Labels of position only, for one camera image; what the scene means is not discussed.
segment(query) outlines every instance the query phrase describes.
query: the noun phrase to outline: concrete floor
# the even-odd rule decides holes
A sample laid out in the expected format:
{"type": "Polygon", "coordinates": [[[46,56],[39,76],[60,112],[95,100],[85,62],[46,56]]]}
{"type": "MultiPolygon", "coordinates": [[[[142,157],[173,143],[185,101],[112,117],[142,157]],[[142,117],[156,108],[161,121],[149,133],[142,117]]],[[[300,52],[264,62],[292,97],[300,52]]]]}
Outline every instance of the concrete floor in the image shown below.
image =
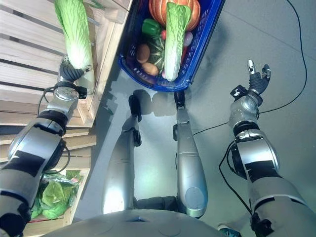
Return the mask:
{"type": "MultiPolygon", "coordinates": [[[[316,211],[316,1],[292,0],[301,18],[303,50],[308,82],[295,103],[262,114],[260,128],[280,157],[280,174],[293,182],[303,198],[316,211]]],[[[212,39],[196,74],[186,91],[192,129],[200,131],[228,121],[230,91],[248,84],[246,61],[251,58],[260,69],[268,63],[271,83],[263,94],[260,111],[290,101],[304,83],[296,16],[284,0],[227,0],[212,39]]],[[[97,146],[93,172],[79,203],[76,218],[101,214],[104,176],[121,126],[129,116],[128,97],[137,90],[143,110],[139,124],[143,144],[135,148],[135,196],[137,199],[176,195],[175,153],[172,139],[175,106],[172,93],[145,89],[115,65],[96,119],[97,146]]],[[[221,126],[195,137],[206,174],[209,202],[205,223],[238,222],[243,237],[252,237],[245,208],[225,185],[218,164],[233,133],[221,126]]],[[[224,165],[231,185],[248,200],[244,180],[224,165]]]]}

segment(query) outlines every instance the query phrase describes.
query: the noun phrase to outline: blue basket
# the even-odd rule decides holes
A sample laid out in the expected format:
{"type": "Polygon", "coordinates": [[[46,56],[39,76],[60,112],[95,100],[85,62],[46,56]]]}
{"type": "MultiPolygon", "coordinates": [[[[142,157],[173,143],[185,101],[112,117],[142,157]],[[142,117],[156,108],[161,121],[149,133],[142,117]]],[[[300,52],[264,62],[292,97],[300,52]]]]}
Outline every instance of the blue basket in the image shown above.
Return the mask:
{"type": "Polygon", "coordinates": [[[201,14],[198,26],[192,31],[193,40],[175,81],[167,81],[161,76],[151,76],[144,72],[136,60],[138,39],[142,34],[144,19],[152,18],[148,0],[134,0],[122,37],[119,65],[136,82],[157,91],[178,91],[186,89],[198,70],[207,44],[215,28],[225,0],[199,0],[201,14]]]}

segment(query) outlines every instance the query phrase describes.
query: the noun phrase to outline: sneaker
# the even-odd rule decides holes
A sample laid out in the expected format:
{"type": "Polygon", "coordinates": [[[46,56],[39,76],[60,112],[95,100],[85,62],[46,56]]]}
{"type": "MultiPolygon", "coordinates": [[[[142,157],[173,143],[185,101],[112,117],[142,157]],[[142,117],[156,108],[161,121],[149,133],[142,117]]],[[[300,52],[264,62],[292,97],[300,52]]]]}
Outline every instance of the sneaker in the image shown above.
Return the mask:
{"type": "Polygon", "coordinates": [[[241,237],[241,234],[238,231],[235,231],[235,230],[229,228],[228,226],[219,225],[217,227],[217,229],[219,230],[219,232],[222,232],[223,234],[225,234],[228,237],[241,237]]]}

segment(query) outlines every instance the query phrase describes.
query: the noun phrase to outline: silver robot limb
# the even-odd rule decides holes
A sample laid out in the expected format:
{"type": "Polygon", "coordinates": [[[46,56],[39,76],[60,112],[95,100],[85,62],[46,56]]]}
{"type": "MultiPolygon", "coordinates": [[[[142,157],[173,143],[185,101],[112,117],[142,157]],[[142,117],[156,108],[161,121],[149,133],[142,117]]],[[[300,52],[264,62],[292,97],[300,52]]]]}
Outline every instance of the silver robot limb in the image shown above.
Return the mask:
{"type": "Polygon", "coordinates": [[[42,174],[61,157],[67,122],[78,99],[86,97],[86,89],[73,82],[87,71],[89,68],[76,70],[63,60],[53,100],[10,145],[9,161],[0,170],[0,229],[9,236],[20,235],[30,221],[42,174]]]}
{"type": "Polygon", "coordinates": [[[173,133],[174,139],[178,141],[178,207],[179,211],[198,218],[205,213],[208,202],[205,174],[185,108],[184,91],[175,92],[175,102],[177,124],[173,133]]]}
{"type": "Polygon", "coordinates": [[[264,66],[262,78],[251,60],[248,68],[249,89],[239,85],[231,92],[235,101],[229,124],[235,135],[231,148],[235,173],[248,180],[251,227],[261,237],[314,236],[316,215],[296,188],[278,174],[277,153],[257,124],[260,94],[268,86],[270,68],[264,66]]]}
{"type": "Polygon", "coordinates": [[[104,214],[134,208],[134,147],[141,145],[138,131],[141,116],[136,96],[130,96],[129,104],[132,115],[122,127],[106,172],[102,207],[104,214]]]}

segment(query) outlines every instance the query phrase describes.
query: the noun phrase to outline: black cable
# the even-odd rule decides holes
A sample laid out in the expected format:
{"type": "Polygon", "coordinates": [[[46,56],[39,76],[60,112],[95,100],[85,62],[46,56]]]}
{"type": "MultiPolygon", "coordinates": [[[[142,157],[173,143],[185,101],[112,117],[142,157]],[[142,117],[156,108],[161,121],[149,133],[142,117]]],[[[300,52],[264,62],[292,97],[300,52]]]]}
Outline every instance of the black cable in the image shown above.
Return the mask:
{"type": "Polygon", "coordinates": [[[236,171],[233,169],[233,167],[232,167],[231,164],[229,163],[228,156],[226,156],[226,161],[227,161],[227,165],[228,165],[229,169],[231,170],[231,172],[233,172],[233,173],[236,174],[236,171]]]}
{"type": "MultiPolygon", "coordinates": [[[[265,113],[268,113],[268,112],[271,112],[271,111],[276,111],[276,110],[279,110],[279,109],[282,109],[284,108],[285,106],[288,106],[289,104],[293,103],[304,91],[305,87],[306,87],[306,84],[307,84],[307,66],[306,66],[306,62],[305,62],[305,57],[304,57],[304,54],[303,54],[303,44],[302,44],[302,30],[301,30],[301,21],[300,21],[300,17],[295,9],[295,7],[293,6],[293,4],[289,1],[289,0],[286,0],[288,4],[290,4],[290,6],[292,7],[292,9],[294,10],[295,12],[295,15],[297,17],[297,21],[298,21],[298,27],[299,27],[299,36],[300,36],[300,48],[301,48],[301,55],[302,55],[302,60],[303,60],[303,64],[304,64],[304,69],[305,69],[305,81],[304,81],[304,85],[301,89],[301,91],[297,94],[297,96],[292,99],[290,102],[286,103],[285,105],[282,105],[280,107],[277,107],[277,108],[274,108],[274,109],[271,109],[271,110],[267,110],[267,111],[263,111],[263,112],[260,112],[260,114],[265,114],[265,113]]],[[[226,123],[222,123],[220,125],[217,125],[217,126],[214,126],[214,127],[210,127],[210,128],[207,128],[207,129],[204,129],[200,132],[197,132],[193,135],[196,135],[196,134],[199,134],[201,132],[204,132],[204,131],[207,131],[207,130],[210,130],[210,129],[213,129],[213,128],[216,128],[216,127],[220,127],[222,125],[225,125],[227,124],[226,123]]]]}
{"type": "Polygon", "coordinates": [[[213,128],[217,128],[217,127],[223,126],[223,125],[225,125],[225,124],[228,124],[228,122],[225,122],[225,123],[222,123],[222,124],[216,125],[216,126],[214,126],[214,127],[209,127],[209,128],[206,128],[206,129],[204,129],[204,130],[202,130],[202,131],[200,131],[200,132],[196,132],[196,133],[194,133],[194,134],[193,134],[193,136],[195,136],[195,135],[197,135],[197,134],[199,134],[199,133],[201,133],[201,132],[205,132],[205,131],[207,131],[207,130],[210,130],[210,129],[213,129],[213,128]]]}
{"type": "Polygon", "coordinates": [[[63,167],[62,169],[58,170],[58,171],[53,171],[53,172],[48,171],[48,172],[45,172],[45,174],[58,174],[58,173],[60,173],[61,171],[63,171],[64,169],[67,168],[67,166],[68,166],[68,164],[69,164],[69,162],[70,162],[70,157],[71,157],[71,156],[70,156],[70,151],[68,150],[68,148],[65,147],[65,149],[66,149],[67,154],[68,154],[68,160],[67,160],[66,164],[64,165],[64,167],[63,167]]]}
{"type": "Polygon", "coordinates": [[[247,211],[248,211],[248,212],[250,213],[250,215],[251,215],[251,209],[248,207],[248,205],[245,203],[245,201],[242,199],[242,197],[235,191],[235,189],[233,189],[233,187],[227,182],[227,180],[226,180],[226,178],[225,178],[225,176],[224,176],[224,174],[223,174],[223,172],[222,172],[222,169],[221,169],[222,163],[223,163],[224,159],[225,159],[226,157],[228,157],[229,151],[230,151],[230,149],[231,149],[231,147],[232,147],[232,144],[233,144],[234,142],[235,142],[235,141],[232,141],[232,142],[228,145],[228,147],[227,147],[227,149],[226,149],[226,152],[225,152],[225,154],[224,154],[224,157],[223,157],[222,161],[220,162],[220,164],[219,164],[219,166],[218,166],[218,169],[219,169],[219,172],[221,173],[221,175],[222,175],[222,177],[223,177],[225,183],[227,184],[227,186],[230,188],[230,190],[233,191],[233,193],[237,196],[237,198],[241,201],[241,203],[245,206],[245,208],[247,209],[247,211]]]}
{"type": "Polygon", "coordinates": [[[55,89],[55,88],[56,88],[56,86],[52,86],[52,87],[46,88],[46,89],[43,91],[43,94],[41,95],[41,97],[40,97],[40,99],[39,99],[38,115],[40,114],[40,105],[41,105],[41,102],[42,102],[43,98],[45,98],[46,102],[48,103],[48,100],[47,100],[47,98],[46,98],[46,96],[45,96],[46,93],[49,92],[49,91],[52,90],[52,89],[55,89]]]}
{"type": "Polygon", "coordinates": [[[306,87],[306,83],[307,83],[307,67],[306,67],[306,62],[305,62],[305,58],[304,58],[304,54],[303,54],[302,32],[301,32],[300,17],[298,16],[297,11],[296,11],[295,7],[293,6],[293,4],[292,4],[289,0],[286,0],[286,1],[287,1],[288,4],[290,4],[290,6],[293,8],[293,10],[294,10],[294,12],[295,12],[295,15],[296,15],[296,17],[297,17],[297,21],[298,21],[298,27],[299,27],[299,33],[300,33],[301,55],[302,55],[303,64],[304,64],[304,68],[305,68],[305,82],[304,82],[303,88],[301,89],[301,91],[298,93],[298,95],[297,95],[293,100],[291,100],[290,102],[286,103],[285,105],[282,105],[282,106],[277,107],[277,108],[275,108],[275,109],[263,111],[263,112],[261,112],[261,114],[268,113],[268,112],[275,111],[275,110],[279,110],[279,109],[284,108],[285,106],[288,106],[289,104],[293,103],[293,102],[303,93],[303,91],[304,91],[304,89],[305,89],[305,87],[306,87]]]}

